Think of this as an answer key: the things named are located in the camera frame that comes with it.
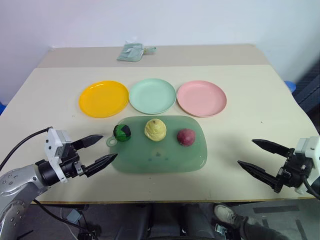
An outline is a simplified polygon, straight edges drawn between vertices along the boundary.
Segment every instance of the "plate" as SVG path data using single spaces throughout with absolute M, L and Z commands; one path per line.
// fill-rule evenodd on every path
M 81 110 L 90 117 L 106 118 L 121 112 L 129 101 L 127 88 L 117 81 L 88 86 L 79 97 Z
M 160 114 L 167 111 L 175 102 L 177 93 L 174 87 L 159 78 L 147 78 L 130 89 L 130 103 L 144 114 Z
M 220 87 L 209 81 L 189 81 L 177 93 L 180 107 L 195 117 L 210 117 L 220 113 L 227 97 Z

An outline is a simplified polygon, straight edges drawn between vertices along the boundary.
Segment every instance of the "green cutting board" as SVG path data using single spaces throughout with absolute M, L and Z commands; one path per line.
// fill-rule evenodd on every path
M 166 125 L 162 141 L 152 141 L 145 136 L 145 125 L 151 119 L 160 119 Z M 199 123 L 188 116 L 133 116 L 119 124 L 128 125 L 131 138 L 118 141 L 110 147 L 118 153 L 112 162 L 115 169 L 124 173 L 185 173 L 202 168 L 207 160 L 207 144 Z M 182 146 L 177 141 L 181 129 L 195 131 L 191 146 Z

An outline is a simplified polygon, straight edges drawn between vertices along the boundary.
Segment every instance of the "yellow plate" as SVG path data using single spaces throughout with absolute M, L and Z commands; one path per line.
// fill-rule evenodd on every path
M 129 101 L 127 88 L 117 81 L 100 81 L 88 86 L 79 97 L 81 110 L 94 118 L 121 112 Z

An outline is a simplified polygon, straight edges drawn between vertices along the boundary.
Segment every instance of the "person's leg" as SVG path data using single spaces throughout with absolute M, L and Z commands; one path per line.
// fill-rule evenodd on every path
M 252 218 L 237 215 L 231 208 L 219 204 L 213 208 L 213 213 L 218 220 L 238 229 L 244 240 L 289 240 L 281 233 L 261 226 Z

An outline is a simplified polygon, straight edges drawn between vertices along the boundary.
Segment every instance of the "beige table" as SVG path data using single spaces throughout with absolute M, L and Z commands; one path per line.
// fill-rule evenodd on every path
M 132 201 L 254 201 L 310 197 L 284 187 L 274 193 L 254 179 L 237 160 L 251 162 L 275 175 L 285 159 L 268 153 L 251 139 L 267 139 L 294 148 L 299 138 L 318 136 L 290 91 L 252 45 L 167 46 L 136 63 L 117 62 L 121 48 L 61 48 L 48 53 L 34 69 L 0 117 L 0 158 L 25 136 L 54 126 L 73 140 L 104 134 L 97 144 L 80 150 L 83 164 L 107 154 L 106 139 L 125 117 L 143 116 L 130 104 L 109 118 L 92 118 L 78 107 L 78 97 L 91 83 L 115 80 L 130 89 L 145 78 L 161 78 L 177 90 L 184 82 L 210 81 L 227 96 L 216 116 L 195 118 L 207 142 L 203 168 L 186 173 L 126 174 L 112 165 L 100 173 L 58 183 L 38 199 L 44 202 L 105 203 Z M 188 116 L 176 103 L 162 115 Z M 46 135 L 24 144 L 1 171 L 45 158 Z

